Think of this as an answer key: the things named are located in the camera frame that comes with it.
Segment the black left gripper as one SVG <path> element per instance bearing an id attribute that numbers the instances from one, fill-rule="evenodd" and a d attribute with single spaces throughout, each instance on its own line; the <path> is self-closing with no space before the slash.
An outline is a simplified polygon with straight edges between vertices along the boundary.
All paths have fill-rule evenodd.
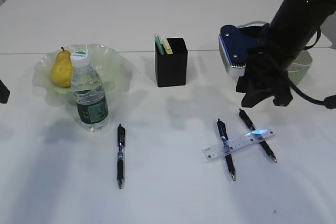
<path id="1" fill-rule="evenodd" d="M 0 103 L 7 103 L 9 99 L 10 91 L 6 85 L 0 80 Z"/>

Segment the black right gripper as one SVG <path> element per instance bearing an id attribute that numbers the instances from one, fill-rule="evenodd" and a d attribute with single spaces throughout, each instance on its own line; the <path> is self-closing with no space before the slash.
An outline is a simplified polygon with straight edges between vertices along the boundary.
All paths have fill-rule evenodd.
<path id="1" fill-rule="evenodd" d="M 243 108 L 253 108 L 273 97 L 275 106 L 288 106 L 293 100 L 287 71 L 282 61 L 287 51 L 269 36 L 268 25 L 239 29 L 247 49 L 245 73 L 238 78 L 236 92 L 243 93 Z"/>

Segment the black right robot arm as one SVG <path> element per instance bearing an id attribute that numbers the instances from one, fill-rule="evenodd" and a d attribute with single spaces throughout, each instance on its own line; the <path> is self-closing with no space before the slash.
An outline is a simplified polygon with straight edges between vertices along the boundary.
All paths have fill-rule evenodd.
<path id="1" fill-rule="evenodd" d="M 321 34 L 321 25 L 335 12 L 335 0 L 283 0 L 269 24 L 240 29 L 249 40 L 245 74 L 238 79 L 236 91 L 244 93 L 241 105 L 252 108 L 273 97 L 275 106 L 287 106 L 294 91 L 306 101 L 335 109 L 335 96 L 314 99 L 289 79 L 288 68 L 297 56 L 308 50 L 313 35 Z"/>

